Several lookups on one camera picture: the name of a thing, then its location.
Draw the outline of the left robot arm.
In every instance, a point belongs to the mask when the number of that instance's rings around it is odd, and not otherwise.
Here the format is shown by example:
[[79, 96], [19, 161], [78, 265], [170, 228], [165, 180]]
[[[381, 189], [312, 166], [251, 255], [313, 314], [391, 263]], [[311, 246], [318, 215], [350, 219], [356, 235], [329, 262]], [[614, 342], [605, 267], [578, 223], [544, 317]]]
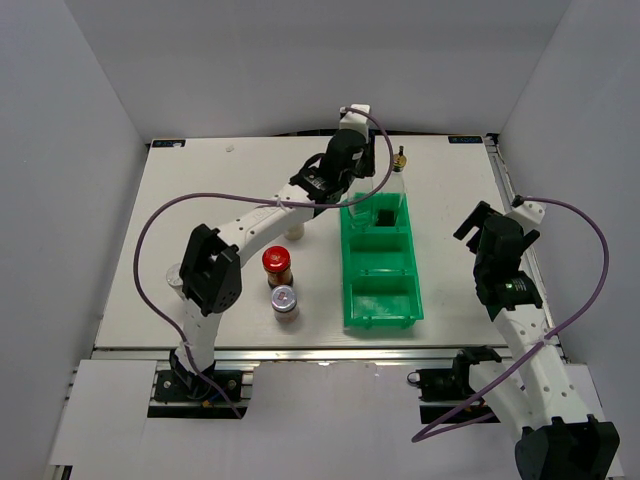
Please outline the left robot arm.
[[342, 129], [324, 153], [309, 158], [272, 197], [272, 205], [213, 229], [201, 224], [192, 231], [179, 271], [186, 340], [170, 355], [177, 387], [188, 398], [203, 398], [212, 389], [215, 338], [222, 313], [241, 294], [242, 267], [289, 228], [338, 204], [354, 179], [373, 176], [374, 146], [373, 134]]

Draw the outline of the clear oil bottle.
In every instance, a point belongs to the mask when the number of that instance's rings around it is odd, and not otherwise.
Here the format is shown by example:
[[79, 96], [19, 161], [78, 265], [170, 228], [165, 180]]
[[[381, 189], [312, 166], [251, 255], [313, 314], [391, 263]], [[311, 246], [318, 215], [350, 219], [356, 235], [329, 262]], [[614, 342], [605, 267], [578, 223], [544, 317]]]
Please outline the clear oil bottle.
[[373, 179], [371, 177], [357, 178], [351, 184], [348, 191], [347, 202], [354, 202], [348, 207], [350, 226], [357, 230], [366, 230], [372, 224], [373, 200], [367, 198], [361, 200], [373, 189]]

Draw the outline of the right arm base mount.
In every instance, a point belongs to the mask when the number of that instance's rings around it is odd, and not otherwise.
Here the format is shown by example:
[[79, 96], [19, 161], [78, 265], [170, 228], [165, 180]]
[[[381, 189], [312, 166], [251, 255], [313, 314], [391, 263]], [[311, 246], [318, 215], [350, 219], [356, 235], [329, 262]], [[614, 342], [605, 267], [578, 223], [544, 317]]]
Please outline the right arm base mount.
[[[423, 425], [433, 422], [470, 396], [452, 380], [452, 373], [451, 368], [438, 368], [418, 369], [407, 375], [407, 383], [419, 391], [419, 412]], [[480, 423], [499, 422], [484, 401], [476, 401], [445, 424], [462, 424], [472, 420], [479, 420]]]

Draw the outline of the dark sauce glass bottle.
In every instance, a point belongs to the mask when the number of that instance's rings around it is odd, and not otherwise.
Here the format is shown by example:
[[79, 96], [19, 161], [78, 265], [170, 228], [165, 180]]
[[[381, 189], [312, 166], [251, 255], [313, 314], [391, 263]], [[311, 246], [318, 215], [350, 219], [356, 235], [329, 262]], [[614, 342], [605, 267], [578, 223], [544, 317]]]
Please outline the dark sauce glass bottle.
[[404, 168], [407, 164], [404, 146], [401, 145], [394, 155], [392, 173], [377, 194], [376, 226], [393, 227], [396, 225], [401, 206], [405, 199]]

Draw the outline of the silver lid spice jar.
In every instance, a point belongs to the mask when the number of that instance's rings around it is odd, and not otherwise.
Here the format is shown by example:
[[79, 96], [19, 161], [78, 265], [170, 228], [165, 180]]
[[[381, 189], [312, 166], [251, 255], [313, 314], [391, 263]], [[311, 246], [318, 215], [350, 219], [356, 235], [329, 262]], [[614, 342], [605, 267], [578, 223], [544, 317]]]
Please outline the silver lid spice jar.
[[305, 234], [305, 225], [298, 224], [296, 226], [289, 228], [284, 233], [284, 238], [289, 241], [298, 241], [303, 238], [304, 234]]

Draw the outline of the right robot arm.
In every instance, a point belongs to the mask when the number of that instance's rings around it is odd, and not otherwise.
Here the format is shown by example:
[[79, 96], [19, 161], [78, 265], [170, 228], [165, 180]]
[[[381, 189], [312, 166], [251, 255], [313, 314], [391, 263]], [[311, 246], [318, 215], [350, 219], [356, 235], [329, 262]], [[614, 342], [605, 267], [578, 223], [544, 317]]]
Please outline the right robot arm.
[[542, 297], [521, 269], [538, 239], [544, 209], [523, 202], [502, 214], [481, 201], [455, 231], [475, 256], [476, 295], [511, 351], [506, 367], [491, 350], [468, 352], [451, 374], [453, 390], [479, 394], [515, 442], [523, 479], [604, 479], [620, 444], [615, 426], [601, 421], [580, 397], [549, 338]]

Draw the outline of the blue label white jar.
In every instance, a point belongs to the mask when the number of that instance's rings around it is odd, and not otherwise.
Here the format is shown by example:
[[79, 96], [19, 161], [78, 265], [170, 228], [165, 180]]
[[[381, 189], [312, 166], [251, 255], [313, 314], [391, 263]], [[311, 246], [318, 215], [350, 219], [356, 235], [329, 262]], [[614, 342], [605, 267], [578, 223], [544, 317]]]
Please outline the blue label white jar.
[[183, 292], [183, 280], [180, 276], [180, 268], [181, 265], [176, 263], [172, 265], [167, 271], [165, 275], [166, 283], [168, 286], [180, 297], [184, 297]]

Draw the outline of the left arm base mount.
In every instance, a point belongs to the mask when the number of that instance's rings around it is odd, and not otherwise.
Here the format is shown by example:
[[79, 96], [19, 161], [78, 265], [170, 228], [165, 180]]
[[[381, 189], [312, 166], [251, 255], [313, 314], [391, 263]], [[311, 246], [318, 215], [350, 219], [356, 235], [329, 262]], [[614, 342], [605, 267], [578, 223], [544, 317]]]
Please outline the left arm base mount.
[[196, 378], [189, 388], [159, 362], [153, 377], [147, 417], [151, 419], [239, 420], [247, 412], [257, 363], [218, 361], [206, 375], [218, 388]]

